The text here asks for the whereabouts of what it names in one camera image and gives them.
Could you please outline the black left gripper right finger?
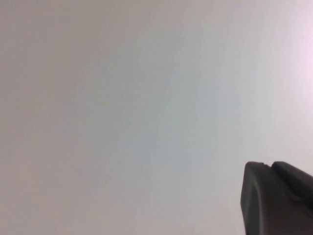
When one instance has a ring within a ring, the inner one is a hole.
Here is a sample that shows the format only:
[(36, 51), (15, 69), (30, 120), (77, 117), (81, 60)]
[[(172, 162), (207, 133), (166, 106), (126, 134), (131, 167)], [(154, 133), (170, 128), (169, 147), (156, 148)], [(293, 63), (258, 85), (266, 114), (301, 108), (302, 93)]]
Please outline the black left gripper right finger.
[(311, 235), (313, 233), (313, 177), (286, 162), (274, 162), (271, 170), (278, 185), (270, 203), (270, 233)]

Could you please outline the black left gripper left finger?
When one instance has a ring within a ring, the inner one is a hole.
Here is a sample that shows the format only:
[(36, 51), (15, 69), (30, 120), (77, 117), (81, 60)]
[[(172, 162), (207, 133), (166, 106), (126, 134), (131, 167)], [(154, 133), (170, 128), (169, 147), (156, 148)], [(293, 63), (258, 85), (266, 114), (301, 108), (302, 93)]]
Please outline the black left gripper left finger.
[(281, 235), (287, 230), (291, 200), (270, 166), (246, 163), (240, 205), (247, 235)]

